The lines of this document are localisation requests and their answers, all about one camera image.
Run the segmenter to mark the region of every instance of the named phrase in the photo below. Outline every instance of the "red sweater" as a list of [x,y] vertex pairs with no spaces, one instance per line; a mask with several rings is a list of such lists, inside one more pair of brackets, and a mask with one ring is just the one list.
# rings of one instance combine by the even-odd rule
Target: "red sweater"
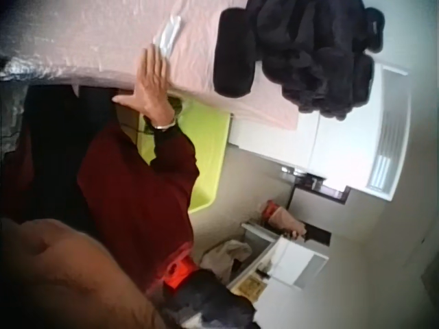
[[[19,220],[32,182],[30,150],[24,131],[3,168],[1,208],[13,219]],[[121,128],[110,123],[90,144],[78,174],[102,242],[144,292],[191,251],[187,211],[199,175],[195,149],[183,133],[162,140],[155,152],[149,166]]]

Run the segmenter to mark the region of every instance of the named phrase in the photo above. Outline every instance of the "floor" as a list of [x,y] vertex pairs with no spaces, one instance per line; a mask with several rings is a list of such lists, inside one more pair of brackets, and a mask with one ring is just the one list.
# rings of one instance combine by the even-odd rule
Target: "floor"
[[215,202],[191,215],[195,260],[214,245],[239,236],[240,224],[257,217],[267,200],[287,203],[291,186],[280,179],[280,172],[281,166],[275,162],[227,147]]

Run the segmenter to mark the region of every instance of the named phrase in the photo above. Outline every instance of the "wristwatch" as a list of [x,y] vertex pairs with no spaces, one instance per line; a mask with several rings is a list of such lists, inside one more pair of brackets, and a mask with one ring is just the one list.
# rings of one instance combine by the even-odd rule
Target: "wristwatch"
[[158,125],[158,126],[151,125],[151,126],[156,130],[161,130],[162,132],[165,132],[166,130],[168,130],[169,128],[172,128],[176,124],[177,124],[177,119],[174,116],[174,118],[172,119],[172,122],[169,125]]

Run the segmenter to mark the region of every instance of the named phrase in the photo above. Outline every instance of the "skin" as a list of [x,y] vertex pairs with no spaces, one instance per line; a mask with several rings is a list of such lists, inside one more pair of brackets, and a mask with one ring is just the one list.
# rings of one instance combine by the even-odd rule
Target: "skin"
[[167,100],[168,89],[169,65],[160,50],[150,45],[142,52],[133,94],[117,95],[112,100],[149,118],[154,127],[163,127],[175,116]]

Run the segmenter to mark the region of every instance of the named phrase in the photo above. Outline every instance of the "lime green chair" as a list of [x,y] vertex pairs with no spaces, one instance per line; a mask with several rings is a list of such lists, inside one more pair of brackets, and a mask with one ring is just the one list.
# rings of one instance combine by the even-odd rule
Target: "lime green chair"
[[[193,213],[215,201],[226,151],[230,114],[189,100],[183,103],[178,124],[195,145],[197,166],[200,170],[189,207],[189,213]],[[139,131],[143,132],[144,129],[145,122],[141,119]],[[137,149],[142,158],[150,163],[155,158],[154,139],[151,135],[140,132],[137,136]]]

